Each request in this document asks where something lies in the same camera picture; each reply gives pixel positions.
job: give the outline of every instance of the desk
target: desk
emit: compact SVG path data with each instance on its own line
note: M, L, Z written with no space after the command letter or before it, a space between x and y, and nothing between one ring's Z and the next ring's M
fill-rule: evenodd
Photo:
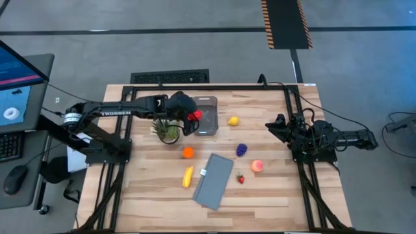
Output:
M55 56L52 54L31 55L25 57L25 59L33 64L33 66L37 67L47 76L51 74L54 58ZM24 121L21 123L0 126L0 133L36 129L40 111L42 109L42 103L44 102L46 86L46 84L36 84L31 86ZM6 195L3 192L3 183L11 169L17 165L25 164L32 157L44 151L46 140L46 131L25 133L23 157L18 160L0 164L0 209L23 207L32 203L40 166L42 164L41 156L38 156L27 165L29 167L28 174L22 184L21 190L17 194L13 196Z
M152 84L137 86L149 87ZM119 101L122 89L120 84L109 85L104 101ZM171 95L174 92L138 91L137 96ZM299 85L299 92L310 102L320 105L315 86ZM281 90L187 90L185 93L218 98L218 132L215 136L181 137L176 144L168 146L151 133L151 121L133 118L133 151L125 167L116 232L308 230L297 165L286 145L265 127L265 123L273 122L278 113L287 116L284 93ZM302 106L313 108L316 119L324 118L321 110L306 102L302 102ZM232 116L240 118L238 126L227 124ZM305 117L309 119L310 113L305 113ZM101 118L99 121L99 126L110 133L114 132L115 124L116 118ZM239 143L248 145L248 152L242 158L235 155ZM182 158L181 150L185 146L194 148L194 158ZM205 167L211 153L234 160L218 211L202 207L192 200L200 178L199 171ZM262 172L250 170L254 159L264 162ZM182 177L188 166L194 167L194 175L190 188L183 188ZM338 172L325 162L316 163L316 167L322 198L340 221L350 226ZM87 170L77 213L80 224L94 210L100 172L101 165ZM239 172L246 178L243 185L235 180ZM319 226L313 199L311 203L315 225ZM112 202L107 206L104 227L109 225L111 208Z

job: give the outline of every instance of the wheel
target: wheel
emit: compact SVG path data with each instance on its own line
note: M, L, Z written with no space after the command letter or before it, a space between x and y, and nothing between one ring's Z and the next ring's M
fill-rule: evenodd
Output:
M49 206L42 204L42 207L39 210L39 215L46 215L49 212Z

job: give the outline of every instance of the toy fruit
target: toy fruit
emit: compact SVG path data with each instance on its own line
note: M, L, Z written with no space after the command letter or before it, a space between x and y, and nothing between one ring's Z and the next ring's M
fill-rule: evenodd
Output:
M186 170L185 170L185 175L183 175L183 180L182 180L182 185L185 188L188 188L190 185L190 179L192 179L192 174L194 173L194 167L193 166L189 166Z
M183 149L184 158L190 159L193 156L194 156L194 149L192 149L192 147L185 147L185 149Z
M233 125L236 126L237 124L239 124L239 117L233 116L228 120L228 124L229 125Z
M188 114L188 120L195 120L195 117L200 120L202 118L202 111L197 110L194 114Z
M239 146L237 146L237 156L243 156L247 152L247 149L245 144L239 144Z
M237 178L237 181L240 182L240 184L244 183L244 176L243 175L238 174L236 176L236 178Z
M261 172L263 170L263 162L260 160L254 160L252 163L252 170L254 172Z

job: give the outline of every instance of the clear plastic container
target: clear plastic container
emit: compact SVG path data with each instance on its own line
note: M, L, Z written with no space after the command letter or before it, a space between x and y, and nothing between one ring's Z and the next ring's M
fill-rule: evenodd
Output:
M198 136L213 136L218 130L218 100L213 96L193 97L198 110L202 112L200 127L194 133Z

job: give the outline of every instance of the white paper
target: white paper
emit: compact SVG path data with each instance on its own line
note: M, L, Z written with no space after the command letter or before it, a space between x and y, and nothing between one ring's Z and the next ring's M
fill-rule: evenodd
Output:
M87 138L84 139L84 141L87 143L90 143L89 139L92 138L84 133L78 133L77 137L80 139ZM66 153L68 154L68 172L77 172L86 168L85 154L80 153L69 146L66 146Z

